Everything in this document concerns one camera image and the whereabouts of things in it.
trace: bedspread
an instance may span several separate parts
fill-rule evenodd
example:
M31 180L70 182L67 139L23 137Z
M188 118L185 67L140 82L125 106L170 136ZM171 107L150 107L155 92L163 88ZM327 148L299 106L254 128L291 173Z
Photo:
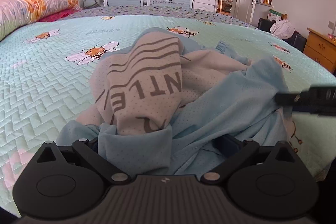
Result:
M140 6L112 6L112 7L97 7L87 10L79 11L66 18L81 18L93 16L127 16L127 15L146 15L146 16L164 16L164 17L179 17L191 18L197 20L205 20L210 22L227 23L238 26L250 27L256 29L254 26L240 21L234 17L221 15L218 13L207 12L203 10L196 10L191 8L181 7L140 7Z
M313 84L336 85L321 65L254 28L162 16L96 16L26 25L0 42L1 207L18 214L11 190L24 166L44 141L56 140L63 126L94 102L89 79L100 57L131 46L150 27L191 37L206 47L224 41L249 59L273 55L290 92ZM293 120L291 144L315 176L336 156L336 119L301 113Z

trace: box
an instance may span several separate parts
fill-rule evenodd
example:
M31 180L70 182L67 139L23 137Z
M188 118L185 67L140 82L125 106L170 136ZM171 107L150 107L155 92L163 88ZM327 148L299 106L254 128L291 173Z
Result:
M273 20L280 21L282 19L282 14L280 14L277 11L274 11L274 10L270 9L269 12L268 12L267 19L270 20L270 21L273 21Z

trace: wooden cabinet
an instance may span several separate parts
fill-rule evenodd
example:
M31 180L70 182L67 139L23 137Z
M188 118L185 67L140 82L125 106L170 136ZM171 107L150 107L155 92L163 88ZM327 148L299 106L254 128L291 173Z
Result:
M325 67L331 73L334 73L336 68L336 44L310 28L307 44L303 53Z

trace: pillow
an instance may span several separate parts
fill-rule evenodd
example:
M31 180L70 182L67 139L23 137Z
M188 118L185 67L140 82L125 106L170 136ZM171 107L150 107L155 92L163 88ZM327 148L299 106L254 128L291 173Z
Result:
M78 0L0 0L0 41L21 26L65 9L80 10Z

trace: bee print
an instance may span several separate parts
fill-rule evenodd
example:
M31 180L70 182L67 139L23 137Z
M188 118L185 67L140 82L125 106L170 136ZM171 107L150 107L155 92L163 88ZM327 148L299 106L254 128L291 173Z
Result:
M285 52L285 53L288 53L288 54L291 53L288 49L286 49L286 48L284 48L284 47L281 47L281 46L279 46L278 44L275 44L275 43L273 43L273 42L271 42L270 44L271 44L271 46L273 46L274 48L276 48L276 49L277 49L278 51L280 51L280 52Z
M25 42L26 43L35 43L37 41L40 41L42 39L47 39L47 38L55 36L55 35L59 35L59 29L51 30L49 32L43 32L43 33L35 36L33 39L25 40Z
M77 65L87 64L94 60L99 60L99 58L106 52L114 52L119 50L118 42L110 42L101 47L94 47L86 52L80 52L77 54L70 55L66 58L67 61L77 62Z
M102 20L110 20L110 19L114 19L114 16L105 16L105 17L101 17Z
M213 24L212 22L210 21L203 21L203 20L199 20L200 22L204 23L204 24L207 24L209 26L216 26L215 24Z
M170 32L178 33L179 35L182 35L184 37L191 37L193 35L198 34L198 32L196 32L196 31L189 31L187 28L180 27L180 26L177 26L177 27L174 27L174 28L171 28L171 29L169 29L167 27L167 29Z
M285 61L281 60L280 58L278 58L277 56L273 55L274 60L285 70L292 72L292 68L289 64L287 64Z

